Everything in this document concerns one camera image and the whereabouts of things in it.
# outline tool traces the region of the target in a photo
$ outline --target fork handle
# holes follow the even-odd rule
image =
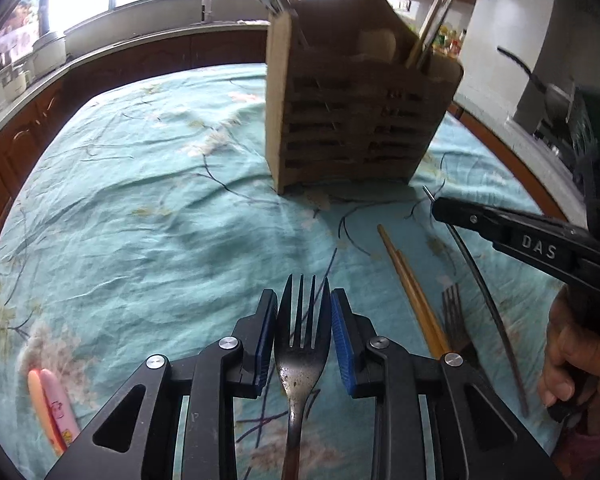
[[[306,401],[307,399],[289,401],[289,424],[286,430],[286,451],[281,480],[298,480],[302,417]]]

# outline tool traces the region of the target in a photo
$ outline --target kitchen counter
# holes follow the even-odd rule
[[[24,94],[17,97],[13,102],[5,105],[0,110],[0,130],[29,102],[37,97],[40,92],[44,91],[48,86],[53,84],[56,80],[65,76],[69,71],[84,65],[92,60],[98,59],[103,56],[108,56],[114,52],[125,50],[144,43],[150,43],[152,41],[166,40],[168,38],[176,38],[178,36],[188,36],[191,34],[203,34],[206,32],[224,32],[231,30],[266,30],[269,27],[269,22],[264,21],[251,21],[251,22],[222,22],[222,23],[209,23],[208,25],[198,23],[191,25],[190,27],[175,28],[172,30],[165,30],[163,32],[157,32],[155,34],[147,34],[131,40],[120,41],[111,45],[104,46],[97,50],[94,50],[84,56],[68,62],[61,66],[59,69],[43,76],[42,78],[34,81],[32,85],[27,88]]]
[[[454,101],[490,129],[529,168],[555,200],[569,222],[587,227],[587,214],[581,193],[571,173],[549,147],[533,138],[512,117],[501,122],[458,92]]]

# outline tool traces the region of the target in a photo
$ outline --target metal fork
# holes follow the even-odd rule
[[[315,276],[311,282],[311,296],[306,314],[306,330],[302,342],[302,288],[304,276],[300,276],[298,291],[298,309],[296,323],[291,342],[291,288],[293,276],[286,281],[285,291],[280,299],[278,320],[276,321],[276,337],[274,355],[280,382],[285,389],[289,401],[289,422],[286,432],[285,461],[282,466],[282,480],[298,480],[300,465],[300,438],[302,434],[302,416],[311,390],[318,382],[329,355],[331,344],[331,298],[329,282],[324,279],[318,327],[315,342],[312,346],[314,328]]]
[[[462,314],[462,303],[460,301],[460,290],[458,284],[454,283],[442,292],[442,313],[445,318],[445,332],[449,339],[451,349],[460,354],[472,367],[487,375],[482,369],[478,352],[475,349],[471,336],[464,325]]]

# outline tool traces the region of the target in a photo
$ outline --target wooden utensil holder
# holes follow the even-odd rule
[[[406,40],[394,63],[352,56],[350,37],[339,46],[333,38],[312,43],[326,36],[324,24],[314,33],[309,13],[296,9],[296,20],[272,17],[267,38],[266,158],[276,192],[299,182],[410,179],[452,102],[461,65],[433,55],[422,72],[407,69]],[[299,24],[309,49],[298,41]]]

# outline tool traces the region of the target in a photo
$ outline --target chopsticks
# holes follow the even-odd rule
[[[409,298],[409,303],[418,320],[422,335],[429,347],[429,351],[434,358],[440,359],[444,354],[451,352],[446,335],[442,331],[442,328],[436,319],[436,315],[433,313],[429,301],[427,301],[427,298],[413,273],[413,269],[411,269],[404,254],[402,254],[402,251],[395,249],[389,235],[382,225],[378,225],[378,233],[384,242],[384,246],[386,247],[386,251],[391,258],[392,263],[394,264],[395,272],[398,274],[402,288],[404,289],[407,298]]]

